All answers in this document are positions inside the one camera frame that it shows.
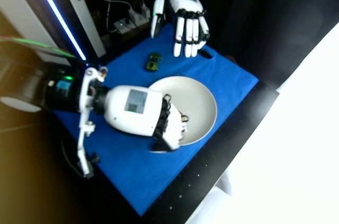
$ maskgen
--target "white floor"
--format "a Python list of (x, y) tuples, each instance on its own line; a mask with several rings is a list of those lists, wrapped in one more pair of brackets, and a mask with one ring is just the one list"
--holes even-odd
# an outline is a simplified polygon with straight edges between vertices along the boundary
[(279, 91), (187, 223), (339, 223), (339, 24)]

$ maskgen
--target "green toy car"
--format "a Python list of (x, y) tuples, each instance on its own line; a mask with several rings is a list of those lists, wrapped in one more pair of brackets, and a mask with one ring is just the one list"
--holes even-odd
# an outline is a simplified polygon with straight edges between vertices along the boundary
[(158, 63), (161, 59), (161, 55), (158, 53), (151, 53), (146, 65), (146, 69), (150, 71), (158, 70)]

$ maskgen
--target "blue tablecloth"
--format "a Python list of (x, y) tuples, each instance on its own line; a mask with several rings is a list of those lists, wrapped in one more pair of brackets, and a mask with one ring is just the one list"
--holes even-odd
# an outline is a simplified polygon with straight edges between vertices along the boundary
[[(203, 83), (217, 101), (218, 117), (211, 132), (203, 140), (172, 153), (153, 154), (149, 149), (154, 139), (120, 133), (111, 128), (102, 115), (91, 114), (91, 121), (96, 124), (96, 128), (85, 139), (87, 153), (99, 155), (99, 168), (140, 215), (144, 214), (258, 82), (257, 78), (207, 46), (204, 49), (213, 55), (212, 59), (199, 55), (185, 58), (183, 53), (178, 58), (173, 57), (173, 38), (173, 28), (168, 25), (158, 38), (145, 40), (108, 64), (109, 72), (104, 85), (111, 88), (117, 85), (148, 87), (168, 76), (192, 77)], [(162, 56), (156, 72), (145, 70), (151, 52)], [(56, 114), (77, 139), (79, 114), (61, 111), (56, 111)]]

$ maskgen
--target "white bowl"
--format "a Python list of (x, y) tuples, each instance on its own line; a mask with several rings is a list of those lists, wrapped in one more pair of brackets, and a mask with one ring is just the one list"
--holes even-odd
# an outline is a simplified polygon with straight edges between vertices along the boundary
[(169, 94), (171, 102), (189, 117), (188, 131), (180, 145), (190, 145), (203, 139), (217, 119), (217, 103), (213, 94), (199, 81), (182, 76), (165, 77), (153, 83), (150, 89)]

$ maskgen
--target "blue light strip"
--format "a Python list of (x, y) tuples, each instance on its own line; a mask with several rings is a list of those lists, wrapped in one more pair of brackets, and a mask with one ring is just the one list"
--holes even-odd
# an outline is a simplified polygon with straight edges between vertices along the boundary
[(63, 19), (62, 15), (60, 14), (58, 8), (56, 7), (55, 3), (53, 2), (53, 0), (47, 0), (47, 2), (49, 3), (49, 6), (51, 6), (55, 16), (57, 16), (60, 24), (63, 26), (65, 32), (67, 33), (69, 39), (71, 40), (71, 42), (73, 43), (75, 49), (78, 51), (81, 59), (83, 59), (84, 61), (86, 60), (86, 57), (84, 55), (84, 53), (82, 52), (81, 48), (79, 47), (78, 43), (76, 42), (76, 40), (73, 37), (73, 34), (70, 32), (65, 20)]

